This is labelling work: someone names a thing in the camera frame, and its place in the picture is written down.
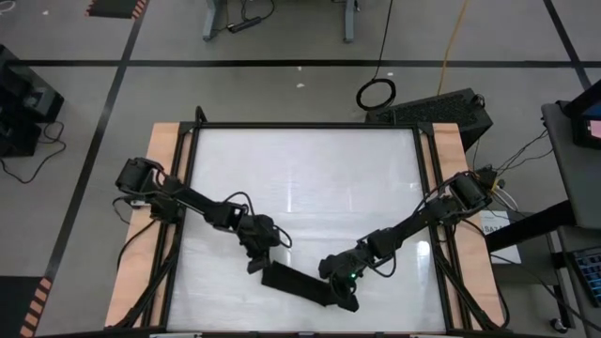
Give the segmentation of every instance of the white tabletop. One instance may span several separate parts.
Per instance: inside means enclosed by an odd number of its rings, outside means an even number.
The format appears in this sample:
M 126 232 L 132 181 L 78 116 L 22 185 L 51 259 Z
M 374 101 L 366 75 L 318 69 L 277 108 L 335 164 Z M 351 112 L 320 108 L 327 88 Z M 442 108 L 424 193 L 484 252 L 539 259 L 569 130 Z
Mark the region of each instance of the white tabletop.
M 271 257 L 316 278 L 320 259 L 396 225 L 423 197 L 406 130 L 201 130 L 192 188 L 214 200 L 247 192 L 256 213 L 294 240 Z M 235 235 L 188 211 L 167 329 L 444 331 L 427 230 L 406 240 L 397 259 L 392 278 L 366 271 L 358 280 L 358 312 L 322 307 L 261 285 Z

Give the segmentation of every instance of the gray floor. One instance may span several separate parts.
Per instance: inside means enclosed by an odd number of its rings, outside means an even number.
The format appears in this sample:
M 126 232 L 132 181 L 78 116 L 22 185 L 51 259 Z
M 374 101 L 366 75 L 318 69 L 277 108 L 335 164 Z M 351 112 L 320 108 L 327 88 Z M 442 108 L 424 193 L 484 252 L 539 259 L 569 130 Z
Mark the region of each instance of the gray floor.
M 89 1 L 18 0 L 0 16 L 0 43 L 22 59 L 119 59 L 132 21 L 84 17 Z M 230 4 L 233 21 L 238 2 Z M 206 5 L 198 0 L 152 0 L 132 59 L 376 59 L 387 3 L 361 1 L 356 39 L 342 42 L 343 7 L 327 0 L 276 0 L 277 10 L 264 23 L 212 42 L 201 39 Z M 581 59 L 601 60 L 600 28 L 594 0 L 555 0 Z M 249 9 L 268 10 L 255 0 Z M 441 60 L 460 0 L 396 0 L 384 58 Z M 542 1 L 473 0 L 459 31 L 451 59 L 492 61 L 568 61 Z M 40 275 L 65 217 L 115 68 L 35 68 L 66 98 L 59 120 L 65 122 L 68 149 L 49 161 L 38 179 L 21 186 L 0 175 L 13 192 L 0 195 L 0 274 Z M 126 227 L 110 205 L 114 182 L 124 160 L 146 153 L 152 124 L 193 118 L 200 104 L 211 121 L 362 121 L 357 89 L 374 73 L 355 68 L 128 68 L 87 185 L 69 243 L 55 279 L 38 334 L 98 330 L 104 323 L 116 275 L 116 256 Z M 601 69 L 587 69 L 591 81 Z M 397 85 L 396 102 L 436 93 L 440 69 L 384 68 Z M 540 134 L 540 106 L 569 100 L 581 90 L 572 69 L 448 69 L 444 91 L 472 87 L 486 98 L 495 125 L 482 138 L 476 165 L 499 165 Z M 376 102 L 385 89 L 365 95 Z M 524 155 L 550 149 L 548 140 Z M 10 160 L 27 176 L 52 146 L 29 159 Z M 472 150 L 468 158 L 472 159 Z M 537 211 L 565 198 L 552 155 L 507 172 L 507 191 L 523 210 Z M 557 306 L 536 286 L 502 285 L 520 332 L 551 334 L 547 321 Z M 574 330 L 571 337 L 581 335 Z

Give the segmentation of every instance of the wooden board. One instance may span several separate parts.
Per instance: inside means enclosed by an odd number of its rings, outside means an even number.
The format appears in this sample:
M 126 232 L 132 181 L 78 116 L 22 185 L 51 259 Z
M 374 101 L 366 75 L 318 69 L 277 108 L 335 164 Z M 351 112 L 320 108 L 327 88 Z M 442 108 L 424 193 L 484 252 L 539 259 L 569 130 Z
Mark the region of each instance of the wooden board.
M 171 170 L 178 126 L 178 123 L 155 124 L 146 154 L 149 159 L 161 163 L 167 172 Z M 443 178 L 446 179 L 457 172 L 467 170 L 468 166 L 457 125 L 435 124 L 434 131 Z M 190 140 L 187 141 L 183 151 L 185 156 L 182 157 L 182 164 L 179 168 L 178 176 L 180 178 L 183 178 L 183 168 L 187 163 L 188 151 L 186 149 L 190 144 Z M 423 139 L 423 144 L 425 158 L 429 159 L 430 155 L 425 139 Z M 431 161 L 426 161 L 426 171 L 430 185 L 435 186 Z M 471 220 L 480 225 L 479 217 L 473 217 Z M 149 210 L 147 208 L 135 210 L 131 215 L 131 225 L 127 238 L 133 236 L 149 222 Z M 134 241 L 124 253 L 105 321 L 106 326 L 114 325 L 121 320 L 147 286 L 158 234 L 159 226 L 153 226 Z M 495 286 L 485 240 L 474 229 L 464 223 L 457 227 L 455 240 L 466 288 L 495 323 L 502 323 L 503 315 L 499 295 Z M 461 320 L 456 293 L 448 283 L 447 288 L 455 327 L 460 328 Z M 160 304 L 162 304 L 163 296 L 164 283 L 155 296 L 155 309 L 161 308 Z M 154 311 L 151 325 L 158 325 L 159 317 L 159 311 Z

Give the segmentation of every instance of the floor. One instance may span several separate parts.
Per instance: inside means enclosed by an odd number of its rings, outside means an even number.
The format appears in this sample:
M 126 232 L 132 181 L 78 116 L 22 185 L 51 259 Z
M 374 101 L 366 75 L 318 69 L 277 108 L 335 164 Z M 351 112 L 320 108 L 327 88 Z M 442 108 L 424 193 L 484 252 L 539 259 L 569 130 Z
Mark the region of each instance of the floor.
M 388 8 L 385 1 L 360 0 L 351 44 L 342 41 L 343 6 L 326 0 L 276 0 L 275 13 L 262 24 L 204 42 L 204 1 L 149 0 L 137 22 L 88 18 L 89 2 L 18 0 L 0 16 L 0 43 L 66 98 L 58 119 L 66 126 L 67 150 L 31 184 L 0 175 L 11 192 L 0 195 L 0 274 L 54 277 L 38 334 L 102 328 L 126 234 L 111 207 L 114 182 L 124 160 L 146 153 L 153 123 L 190 120 L 196 105 L 211 121 L 363 121 L 354 98 L 374 74 L 370 60 L 378 59 Z M 394 1 L 379 75 L 396 82 L 396 102 L 436 93 L 461 4 Z M 233 22 L 239 10 L 231 1 Z M 268 10 L 265 0 L 249 5 L 249 15 Z M 499 165 L 540 134 L 542 104 L 570 100 L 601 79 L 599 12 L 595 0 L 470 2 L 443 91 L 471 87 L 485 96 L 495 125 L 481 140 L 476 166 Z M 386 89 L 365 95 L 377 102 Z M 548 149 L 545 139 L 524 156 Z M 8 166 L 27 177 L 53 150 L 40 146 L 33 158 L 8 160 Z M 471 149 L 468 158 L 473 155 Z M 565 199 L 552 155 L 504 178 L 523 210 Z M 558 316 L 557 306 L 544 290 L 501 290 L 510 328 L 553 333 L 547 321 Z M 570 336 L 583 336 L 581 327 Z

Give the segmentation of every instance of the desk leg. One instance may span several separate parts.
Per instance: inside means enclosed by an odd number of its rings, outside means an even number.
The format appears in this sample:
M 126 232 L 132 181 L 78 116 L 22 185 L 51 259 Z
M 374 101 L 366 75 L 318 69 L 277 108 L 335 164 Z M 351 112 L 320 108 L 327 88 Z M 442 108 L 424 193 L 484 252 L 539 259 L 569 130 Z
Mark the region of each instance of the desk leg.
M 562 225 L 575 224 L 576 219 L 570 202 L 563 201 L 486 235 L 486 245 L 488 250 L 493 253 L 524 240 L 549 233 Z
M 203 40 L 209 41 L 213 38 L 215 18 L 222 6 L 222 0 L 207 0 L 207 17 L 205 18 L 205 27 L 203 28 Z
M 347 0 L 345 6 L 345 42 L 355 39 L 355 0 Z

